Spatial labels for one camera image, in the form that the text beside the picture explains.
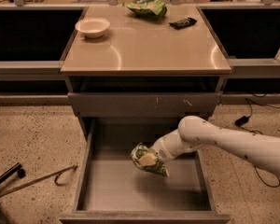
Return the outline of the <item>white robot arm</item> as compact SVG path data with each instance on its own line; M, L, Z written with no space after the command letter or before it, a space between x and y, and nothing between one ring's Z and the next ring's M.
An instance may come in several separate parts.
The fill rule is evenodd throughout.
M196 116L182 118L176 130L159 138L151 147L138 144L131 157L138 169L167 177L166 162L205 145L221 148L280 177L279 137L225 129Z

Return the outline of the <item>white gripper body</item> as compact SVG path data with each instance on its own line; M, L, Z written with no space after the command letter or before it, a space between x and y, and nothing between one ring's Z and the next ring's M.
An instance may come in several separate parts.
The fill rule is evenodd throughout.
M176 137L163 136L150 148L160 161L174 160L180 154L181 143Z

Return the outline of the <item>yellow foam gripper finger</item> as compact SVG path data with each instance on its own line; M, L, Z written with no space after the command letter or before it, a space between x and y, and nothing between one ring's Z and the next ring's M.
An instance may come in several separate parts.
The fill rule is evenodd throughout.
M138 163L140 166L153 166L156 164L156 162L157 157L151 152L146 153L138 159Z

